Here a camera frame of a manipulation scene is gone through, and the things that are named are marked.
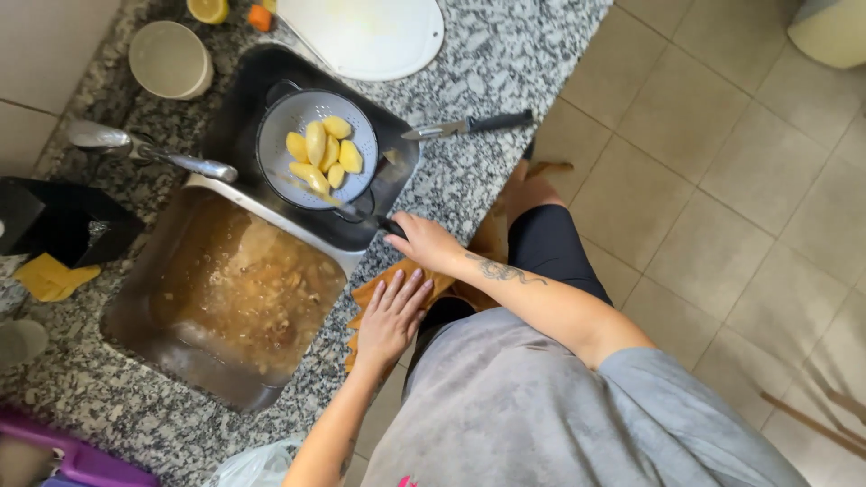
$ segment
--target granite countertop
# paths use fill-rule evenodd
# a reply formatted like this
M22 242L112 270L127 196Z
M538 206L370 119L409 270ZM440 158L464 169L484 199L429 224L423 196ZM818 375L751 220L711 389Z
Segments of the granite countertop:
M128 81L128 74L113 68L124 59L134 30L144 21L159 18L152 16L153 4L166 1L125 0L115 31L70 103L70 116L83 114L100 121L120 118L111 107L102 105L96 117L90 107L101 98L94 93L105 93L106 87ZM446 34L441 52L427 68L397 81L342 81L412 125L525 108L531 108L540 120L611 3L439 0ZM238 58L249 47L283 42L319 64L282 23L267 34L252 30L244 21L248 9L249 0L232 2L229 19L218 26L181 15L180 22L194 29L213 55L214 87L188 102L123 88L130 90L123 94L134 102L116 123L148 133L159 145L195 153ZM535 128L426 143L419 167L395 209L433 218L466 243ZM83 159L69 153L61 134L49 144L39 170L44 177L55 179L86 174L86 182L135 211L150 230L171 190L184 177L175 167ZM239 414L102 341L99 320L103 309L145 241L146 236L140 238L125 259L106 264L103 273L72 298L23 304L17 315L43 323L51 343L34 363L0 372L0 400L143 466L159 475L164 485L202 484L232 454L283 438L303 438L345 379L342 358L349 337L345 325L357 312L348 290L400 258L377 237L278 402L257 414Z

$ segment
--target pink logo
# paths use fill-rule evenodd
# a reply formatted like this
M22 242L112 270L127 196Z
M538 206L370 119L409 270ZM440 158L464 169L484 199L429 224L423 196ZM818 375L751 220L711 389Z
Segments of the pink logo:
M411 476L408 475L406 477L403 477L402 479L400 479L400 484L398 484L397 487L418 487L418 482L410 484L410 479Z

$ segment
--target white cutting board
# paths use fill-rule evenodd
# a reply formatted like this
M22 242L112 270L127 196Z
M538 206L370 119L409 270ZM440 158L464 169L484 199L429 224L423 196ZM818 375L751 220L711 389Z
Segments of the white cutting board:
M420 71L445 34L436 0L279 0L277 15L332 71L361 81Z

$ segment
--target yellow sponge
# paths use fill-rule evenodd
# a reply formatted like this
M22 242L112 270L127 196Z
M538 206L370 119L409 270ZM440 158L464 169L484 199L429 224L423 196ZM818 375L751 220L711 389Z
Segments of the yellow sponge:
M98 265L70 269L52 256L42 254L21 266L12 277L39 301L54 302L68 298L79 286L99 274Z

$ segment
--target kitchen knife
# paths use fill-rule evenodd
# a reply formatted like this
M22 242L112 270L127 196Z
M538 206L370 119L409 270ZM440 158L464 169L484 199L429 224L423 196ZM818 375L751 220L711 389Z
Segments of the kitchen knife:
M407 140L427 140L448 137L455 133L484 132L486 130L497 130L500 128L520 127L533 123L533 111L524 110L519 114L502 114L489 119L476 120L475 117L466 117L450 123L442 123L429 127L416 128L401 135Z
M300 189L301 191L304 191L309 195L315 196L316 198L324 201L325 203L328 203L329 205L336 206L339 211L342 211L346 215L355 217L361 221L370 222L380 230L396 235L404 240L409 240L409 238L406 237L406 232L404 232L403 229L400 228L400 224L388 217L383 217L382 215L371 215L366 211L361 211L355 205L344 203L329 194L322 194L320 192L317 192L309 185L301 183L299 180L292 178L291 176L288 176L286 174L275 175L278 178L287 181L290 185Z

